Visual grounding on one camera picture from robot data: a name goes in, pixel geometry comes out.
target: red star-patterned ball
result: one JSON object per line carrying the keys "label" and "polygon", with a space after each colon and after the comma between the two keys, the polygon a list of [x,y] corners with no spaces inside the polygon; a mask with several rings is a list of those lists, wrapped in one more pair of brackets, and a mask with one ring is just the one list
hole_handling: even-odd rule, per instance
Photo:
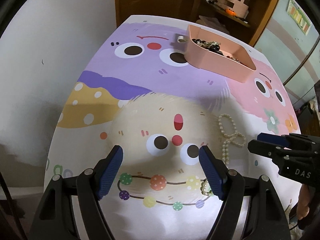
{"label": "red star-patterned ball", "polygon": [[167,185],[167,180],[162,175],[153,175],[150,179],[150,187],[153,190],[163,190]]}

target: table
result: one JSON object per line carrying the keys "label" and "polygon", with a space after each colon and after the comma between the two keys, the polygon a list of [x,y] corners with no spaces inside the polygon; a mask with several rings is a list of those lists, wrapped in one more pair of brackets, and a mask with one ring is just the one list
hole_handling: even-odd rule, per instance
{"label": "table", "polygon": [[[114,144],[124,149],[115,182],[100,201],[116,239],[205,239],[221,206],[216,196],[201,192],[205,176],[197,149],[205,144],[217,158],[228,157],[223,160],[229,168],[243,176],[268,175],[285,208],[298,200],[300,184],[279,177],[270,159],[246,148],[260,132],[300,133],[279,77],[254,48],[194,23],[241,44],[257,71],[239,83],[189,65],[183,57],[185,43],[177,42],[188,24],[165,17],[129,17],[92,58],[59,118],[45,187],[54,174],[66,178],[94,167]],[[222,127],[221,114],[226,114]],[[231,121],[243,136],[234,141],[240,145],[231,143],[229,155],[223,156],[223,133],[235,132]],[[74,206],[81,239],[87,239],[75,200]],[[238,236],[245,210],[244,204]]]}

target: black pupil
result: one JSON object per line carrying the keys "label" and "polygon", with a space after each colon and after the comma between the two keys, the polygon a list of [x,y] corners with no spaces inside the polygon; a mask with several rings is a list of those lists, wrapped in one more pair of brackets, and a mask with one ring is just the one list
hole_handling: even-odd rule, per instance
{"label": "black pupil", "polygon": [[139,46],[130,46],[125,48],[124,53],[130,56],[139,55],[142,52],[142,48]]}
{"label": "black pupil", "polygon": [[158,148],[159,150],[163,150],[168,146],[168,140],[164,136],[158,136],[155,138],[154,144],[156,148]]}
{"label": "black pupil", "polygon": [[277,91],[276,91],[276,96],[279,99],[279,101],[282,102],[283,99],[282,99],[281,95]]}
{"label": "black pupil", "polygon": [[197,145],[190,145],[187,149],[189,157],[196,158],[199,155],[199,148]]}
{"label": "black pupil", "polygon": [[184,58],[184,55],[179,52],[171,53],[170,59],[176,63],[186,63],[187,62],[186,59]]}
{"label": "black pupil", "polygon": [[265,93],[265,92],[266,92],[266,89],[264,88],[264,86],[263,86],[259,81],[256,81],[256,85],[257,85],[257,87],[259,88],[259,90],[260,90],[262,93]]}

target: pink tray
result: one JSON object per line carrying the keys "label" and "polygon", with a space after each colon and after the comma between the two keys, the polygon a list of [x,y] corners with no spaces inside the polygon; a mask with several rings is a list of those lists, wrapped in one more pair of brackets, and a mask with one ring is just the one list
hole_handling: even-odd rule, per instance
{"label": "pink tray", "polygon": [[[188,33],[189,40],[184,56],[190,65],[215,72],[241,83],[245,83],[248,77],[256,71],[257,68],[251,57],[240,44],[194,25],[188,26]],[[222,51],[224,56],[200,47],[192,39],[221,43],[220,51]],[[244,65],[226,56],[237,58]]]}

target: beige cartoon face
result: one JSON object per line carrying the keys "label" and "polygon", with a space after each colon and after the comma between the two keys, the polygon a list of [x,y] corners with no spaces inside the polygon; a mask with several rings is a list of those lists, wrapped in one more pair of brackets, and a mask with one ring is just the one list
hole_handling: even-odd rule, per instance
{"label": "beige cartoon face", "polygon": [[120,198],[141,198],[148,207],[170,204],[177,210],[184,203],[203,206],[199,147],[208,145],[216,158],[222,157],[213,114],[183,98],[150,93],[121,109],[108,139],[111,147],[120,145],[124,151]]}

